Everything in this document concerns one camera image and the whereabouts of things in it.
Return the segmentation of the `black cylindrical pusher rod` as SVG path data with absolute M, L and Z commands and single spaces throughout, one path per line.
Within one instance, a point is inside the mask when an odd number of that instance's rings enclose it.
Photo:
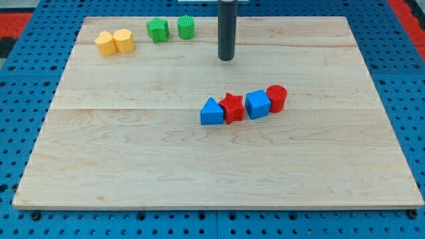
M 234 58 L 237 22 L 237 0 L 218 0 L 218 58 Z

